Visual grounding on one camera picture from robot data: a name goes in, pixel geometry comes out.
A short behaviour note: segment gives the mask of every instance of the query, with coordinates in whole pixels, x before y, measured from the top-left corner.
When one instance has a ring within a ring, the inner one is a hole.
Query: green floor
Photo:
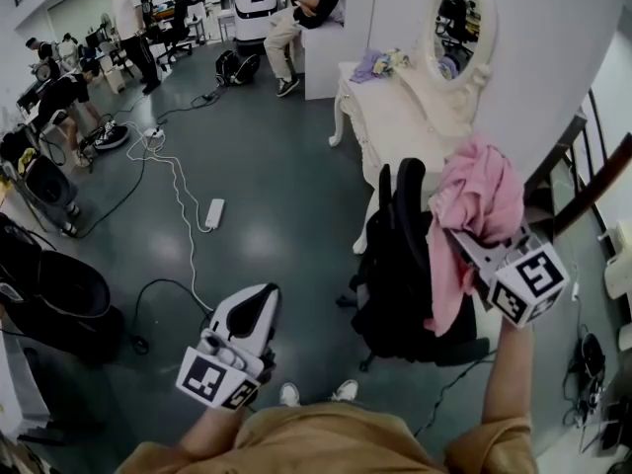
[[[188,107],[191,99],[214,88],[219,52],[218,45],[203,47],[180,60],[161,88],[118,121],[131,120],[144,128],[169,109]],[[441,386],[462,368],[379,359],[370,373],[358,371],[367,349],[351,327],[352,313],[340,310],[335,299],[356,270],[352,243],[371,193],[362,178],[359,148],[350,126],[341,146],[330,148],[333,100],[305,102],[302,89],[278,100],[272,72],[263,63],[255,84],[231,88],[211,108],[170,115],[164,126],[164,154],[180,158],[189,188],[202,204],[202,217],[212,198],[226,199],[220,229],[195,233],[197,293],[213,305],[251,284],[271,281],[280,286],[283,301],[274,340],[278,368],[256,408],[275,405],[287,380],[310,402],[327,397],[352,377],[360,383],[362,403],[399,415],[416,429],[426,421]],[[115,97],[102,85],[93,94],[103,112],[113,112],[131,107],[139,87],[129,82],[126,92]],[[140,164],[129,162],[124,148],[100,159],[92,175],[75,171],[84,223],[116,203],[139,172]],[[47,235],[104,275],[113,304],[127,320],[147,282],[157,277],[191,281],[187,227],[171,184],[169,167],[149,163],[134,196],[90,237],[74,241]],[[188,206],[193,220],[193,206]],[[3,210],[35,226],[14,198],[5,201]],[[567,264],[577,258],[582,318],[601,340],[611,376],[620,320],[603,291],[606,255],[596,242],[597,233],[596,221],[587,215],[558,249]],[[567,296],[536,325],[536,453],[564,431],[562,379],[574,347],[577,312]],[[191,299],[166,284],[148,291],[141,306],[139,327],[151,343],[147,356],[124,344],[115,362],[91,367],[34,344],[54,380],[46,390],[50,407],[105,424],[91,439],[38,451],[64,474],[99,474],[113,472],[140,441],[178,440],[202,411],[174,387],[186,347],[197,343],[201,319]],[[431,453],[440,454],[451,439],[479,422],[489,370],[490,365],[476,368],[446,395],[434,427],[421,437]]]

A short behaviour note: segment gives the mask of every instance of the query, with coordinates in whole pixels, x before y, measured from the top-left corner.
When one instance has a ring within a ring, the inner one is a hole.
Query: white cable
[[[199,202],[193,196],[193,194],[189,191],[189,188],[187,188],[187,178],[185,176],[185,172],[183,171],[182,164],[180,163],[180,160],[177,157],[175,157],[175,156],[161,156],[161,155],[157,154],[158,151],[162,150],[162,148],[165,145],[165,140],[166,140],[167,136],[164,133],[164,130],[163,130],[162,140],[156,146],[150,147],[149,146],[149,142],[147,141],[146,137],[143,135],[143,133],[140,131],[140,128],[138,128],[138,126],[136,126],[135,123],[133,123],[133,122],[125,122],[122,125],[123,126],[127,126],[128,128],[132,128],[132,129],[136,130],[138,132],[138,134],[140,135],[138,137],[138,139],[131,145],[131,147],[129,149],[127,149],[127,153],[126,153],[127,158],[129,158],[132,162],[149,161],[149,160],[151,160],[151,161],[155,161],[155,162],[158,162],[158,163],[167,163],[167,164],[171,165],[171,172],[172,172],[172,174],[174,176],[173,187],[174,187],[174,190],[176,191],[176,200],[178,201],[178,203],[180,204],[180,207],[182,208],[182,211],[181,211],[182,218],[185,220],[185,223],[187,223],[187,226],[189,227],[189,241],[191,242],[191,252],[190,252],[189,263],[191,264],[191,270],[193,271],[193,278],[191,280],[191,293],[196,298],[196,300],[199,303],[199,305],[201,305],[204,309],[206,309],[206,310],[208,310],[210,312],[215,312],[215,309],[213,309],[212,307],[207,306],[203,302],[203,300],[198,297],[198,294],[196,293],[196,277],[198,275],[198,272],[196,271],[196,266],[194,265],[194,253],[196,251],[196,243],[194,242],[193,227],[191,226],[191,224],[189,223],[189,221],[187,220],[187,217],[186,217],[186,207],[182,203],[182,201],[180,200],[180,190],[178,190],[178,186],[177,186],[178,174],[176,173],[176,165],[175,165],[175,163],[178,164],[178,168],[180,169],[180,174],[182,175],[182,181],[183,181],[185,192],[187,193],[187,195],[189,195],[191,200],[193,200],[196,203],[197,229],[201,233],[208,233],[208,232],[211,231],[211,229],[210,228],[204,229],[199,224]],[[140,158],[133,158],[129,153],[131,152],[131,150],[134,147],[136,147],[138,142],[142,142],[143,147],[148,152],[152,153],[153,156],[148,156],[146,158],[142,158],[142,157],[140,157]]]

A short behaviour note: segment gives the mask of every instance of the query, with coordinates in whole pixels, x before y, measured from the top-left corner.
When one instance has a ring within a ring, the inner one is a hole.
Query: tan shirt
[[[245,423],[232,450],[197,463],[178,449],[144,443],[118,472],[535,474],[529,435],[527,419],[484,425],[451,444],[443,466],[399,418],[330,403],[261,411]]]

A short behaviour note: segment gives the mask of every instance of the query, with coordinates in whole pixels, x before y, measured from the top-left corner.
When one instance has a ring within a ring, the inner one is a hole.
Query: pink cloth
[[[434,219],[428,235],[434,318],[425,327],[437,337],[456,319],[474,277],[443,228],[469,231],[486,243],[503,241],[520,227],[523,192],[510,161],[481,135],[473,135],[447,160],[431,206]]]

